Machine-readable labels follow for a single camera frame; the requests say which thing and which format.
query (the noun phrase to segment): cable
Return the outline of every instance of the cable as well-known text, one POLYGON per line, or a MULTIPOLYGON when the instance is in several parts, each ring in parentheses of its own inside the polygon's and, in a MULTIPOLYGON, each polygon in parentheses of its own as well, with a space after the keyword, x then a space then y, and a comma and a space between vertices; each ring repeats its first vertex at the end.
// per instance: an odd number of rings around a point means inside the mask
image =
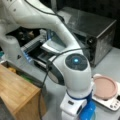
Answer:
POLYGON ((26 2, 27 4, 29 4, 31 7, 35 8, 36 10, 38 10, 38 11, 44 13, 44 14, 57 16, 58 18, 60 18, 61 21, 64 21, 64 18, 63 18, 62 16, 58 15, 58 14, 55 13, 55 12, 54 12, 54 13, 48 13, 48 12, 45 12, 45 11, 42 11, 42 10, 36 8, 36 7, 33 6, 32 4, 30 4, 27 0, 25 0, 25 2, 26 2))
POLYGON ((62 53, 58 54, 58 55, 50 62, 49 66, 48 66, 48 70, 47 70, 46 75, 45 75, 45 78, 44 78, 43 83, 42 83, 42 85, 41 85, 41 92, 40 92, 40 94, 39 94, 38 110, 39 110, 40 120, 42 120, 41 105, 40 105, 40 103, 41 103, 41 97, 42 97, 42 90, 43 90, 43 87, 44 87, 44 85, 45 85, 45 82, 46 82, 46 78, 47 78, 47 76, 48 76, 48 73, 49 73, 49 71, 50 71, 50 69, 51 69, 51 65, 53 64, 53 62, 54 62, 59 56, 65 54, 65 53, 68 53, 68 52, 72 52, 72 51, 76 51, 76 50, 83 50, 83 49, 89 49, 89 48, 78 48, 78 49, 67 50, 67 51, 65 51, 65 52, 62 52, 62 53))

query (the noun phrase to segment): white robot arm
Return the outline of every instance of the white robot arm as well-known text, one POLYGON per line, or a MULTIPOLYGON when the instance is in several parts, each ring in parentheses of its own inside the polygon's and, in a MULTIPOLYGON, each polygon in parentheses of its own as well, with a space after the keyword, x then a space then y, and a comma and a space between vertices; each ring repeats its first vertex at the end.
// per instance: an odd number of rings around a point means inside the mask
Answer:
POLYGON ((39 0, 2 0, 15 22, 25 28, 46 28, 54 31, 66 45, 65 54, 51 65, 49 77, 56 83, 65 83, 67 93, 61 104, 63 120, 78 120, 93 90, 91 69, 82 48, 58 16, 39 0))

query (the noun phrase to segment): wooden surface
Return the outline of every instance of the wooden surface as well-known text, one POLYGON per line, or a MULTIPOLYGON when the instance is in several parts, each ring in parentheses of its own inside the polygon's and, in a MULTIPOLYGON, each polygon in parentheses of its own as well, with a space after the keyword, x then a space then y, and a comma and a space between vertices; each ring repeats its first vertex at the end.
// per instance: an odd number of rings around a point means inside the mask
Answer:
MULTIPOLYGON (((0 97, 16 120, 39 120, 39 93, 39 88, 0 65, 0 97)), ((43 98, 41 109, 42 114, 45 114, 43 98)))

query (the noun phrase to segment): pink object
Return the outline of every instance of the pink object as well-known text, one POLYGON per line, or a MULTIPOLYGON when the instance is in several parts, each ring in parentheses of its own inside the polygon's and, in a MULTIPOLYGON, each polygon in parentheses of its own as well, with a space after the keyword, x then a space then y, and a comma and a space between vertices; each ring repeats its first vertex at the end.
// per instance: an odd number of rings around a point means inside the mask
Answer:
POLYGON ((111 78, 99 76, 94 78, 94 82, 96 85, 96 97, 108 100, 116 95, 118 87, 116 82, 114 82, 111 78))

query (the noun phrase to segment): table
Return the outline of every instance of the table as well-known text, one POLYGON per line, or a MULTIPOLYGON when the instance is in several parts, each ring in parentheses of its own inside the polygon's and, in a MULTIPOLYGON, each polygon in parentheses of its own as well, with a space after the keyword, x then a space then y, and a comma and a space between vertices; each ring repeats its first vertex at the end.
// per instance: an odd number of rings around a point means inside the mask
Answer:
MULTIPOLYGON (((95 68, 92 68, 92 74, 94 75, 95 73, 109 76, 120 82, 120 50, 113 48, 95 68)), ((49 78, 47 78, 46 87, 48 90, 46 97, 48 111, 43 120, 62 120, 59 106, 63 100, 66 88, 53 83, 49 78)), ((100 104, 96 103, 96 105, 96 120, 118 120, 120 110, 112 112, 100 104)))
MULTIPOLYGON (((0 97, 15 120, 39 120, 38 98, 40 89, 0 65, 0 97)), ((46 106, 41 99, 42 115, 46 106)))

